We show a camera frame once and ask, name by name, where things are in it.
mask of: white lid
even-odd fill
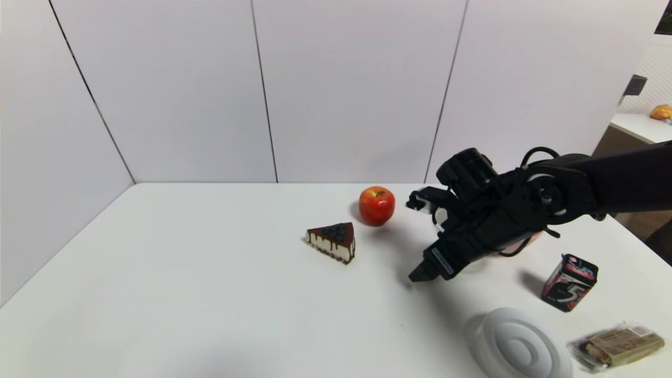
[[[474,337],[474,359],[490,378],[571,378],[567,349],[516,309],[490,312]]]

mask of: cheesecake slice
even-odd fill
[[[345,265],[355,258],[355,232],[351,222],[309,229],[306,243]]]

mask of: white shelf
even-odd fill
[[[644,114],[616,114],[611,125],[649,144],[672,140],[672,125]]]

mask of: label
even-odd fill
[[[595,272],[589,267],[584,266],[582,261],[574,256],[569,256],[565,268],[575,274],[578,274],[579,276],[582,276],[583,278],[586,278],[589,281],[595,280]]]
[[[446,272],[448,272],[448,274],[450,274],[451,276],[455,274],[455,270],[453,269],[453,267],[450,266],[450,264],[448,264],[448,261],[446,260],[444,255],[442,255],[438,249],[432,248],[431,253],[433,253],[434,256],[436,256],[436,260],[439,260],[439,263],[444,267],[444,269],[446,269]]]
[[[637,336],[644,337],[653,333],[652,330],[644,327],[632,327],[629,330],[633,331]]]
[[[546,283],[542,299],[567,312],[572,311],[591,287],[559,270]]]

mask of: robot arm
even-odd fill
[[[526,165],[534,151],[554,159]],[[441,231],[409,275],[413,282],[451,279],[469,263],[590,214],[672,209],[672,142],[605,157],[557,156],[539,147],[523,166],[498,175],[476,149],[447,160],[436,173],[447,189],[422,188],[406,206],[431,213]]]

